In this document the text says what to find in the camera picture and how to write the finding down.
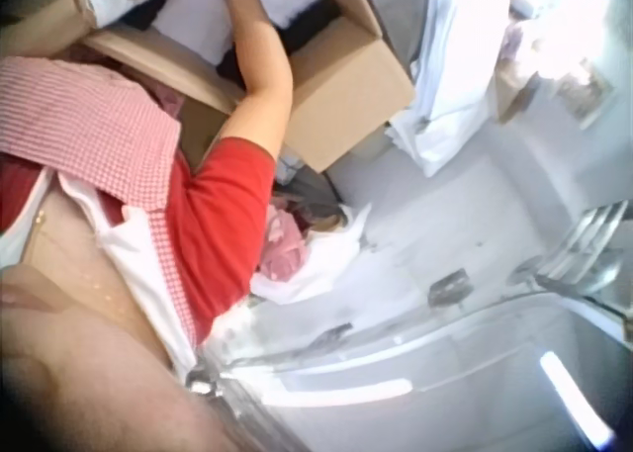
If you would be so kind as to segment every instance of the pink checkered fabric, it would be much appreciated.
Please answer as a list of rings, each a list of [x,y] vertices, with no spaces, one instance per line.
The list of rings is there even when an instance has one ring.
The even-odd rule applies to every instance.
[[[195,345],[165,220],[179,134],[180,124],[118,73],[39,58],[0,61],[0,151],[144,209],[173,305]]]
[[[194,324],[194,318],[185,296],[185,290],[182,287],[180,281],[180,274],[176,268],[176,262],[174,260],[174,253],[171,248],[171,241],[169,240],[169,232],[167,231],[167,220],[165,214],[162,211],[156,211],[149,214],[149,228],[151,230],[151,238],[153,240],[156,252],[158,253],[158,260],[162,267],[162,273],[165,277],[165,283],[167,289],[171,294],[171,300],[174,304],[176,312],[180,317],[180,322],[185,328],[185,332],[189,337],[189,341],[192,345],[198,344],[198,338],[196,337],[196,326]]]

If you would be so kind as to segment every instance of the bright window light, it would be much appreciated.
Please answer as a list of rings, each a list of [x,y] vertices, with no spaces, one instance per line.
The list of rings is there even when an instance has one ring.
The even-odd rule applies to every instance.
[[[413,391],[409,380],[393,380],[360,388],[333,391],[266,391],[262,402],[271,407],[335,407],[373,403]]]
[[[584,58],[599,56],[610,0],[561,0],[547,18],[539,74],[558,79]]]
[[[593,410],[563,362],[550,351],[541,357],[541,367],[591,445],[597,450],[604,449],[615,438],[615,434]]]

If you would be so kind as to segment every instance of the person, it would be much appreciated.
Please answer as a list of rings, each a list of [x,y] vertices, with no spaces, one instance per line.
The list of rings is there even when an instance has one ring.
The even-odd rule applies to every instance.
[[[39,64],[33,58],[55,56],[144,1],[57,0],[3,30],[0,72],[11,61]],[[56,167],[10,150],[1,155],[3,378],[64,450],[238,450],[182,381],[215,317],[248,292],[293,77],[260,0],[226,4],[246,96],[200,171],[192,174],[174,153],[164,207],[175,272],[194,318],[193,344],[171,341],[184,335],[182,317],[157,314],[176,309],[173,297],[163,295],[164,268],[146,272],[146,265],[159,265],[155,238],[138,234],[149,233],[147,213]],[[12,88],[1,96],[10,103]],[[0,119],[12,116],[5,109]],[[6,125],[0,143],[11,148],[14,136]],[[86,208],[93,192],[98,197]],[[100,219],[110,224],[105,231]],[[112,229],[132,221],[134,229]],[[112,241],[103,232],[124,234]],[[126,251],[117,257],[121,246]],[[141,262],[127,262],[126,255],[140,255]]]

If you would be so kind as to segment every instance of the red shirt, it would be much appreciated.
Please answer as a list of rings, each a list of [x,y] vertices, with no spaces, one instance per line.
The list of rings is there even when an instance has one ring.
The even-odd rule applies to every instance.
[[[21,212],[40,170],[32,162],[2,155],[0,232]],[[220,140],[195,175],[182,153],[176,154],[166,217],[198,338],[206,338],[214,319],[249,293],[264,242],[274,173],[273,158],[241,138]],[[111,223],[121,223],[121,202],[100,196]]]

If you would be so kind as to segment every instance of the white towel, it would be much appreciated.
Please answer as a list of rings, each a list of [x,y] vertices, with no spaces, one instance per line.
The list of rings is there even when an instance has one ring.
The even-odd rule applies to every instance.
[[[415,100],[387,131],[433,176],[481,127],[486,93],[507,25],[509,0],[428,0]]]
[[[287,28],[317,0],[262,0],[271,21]],[[168,0],[153,26],[213,65],[232,46],[230,17],[224,0]]]

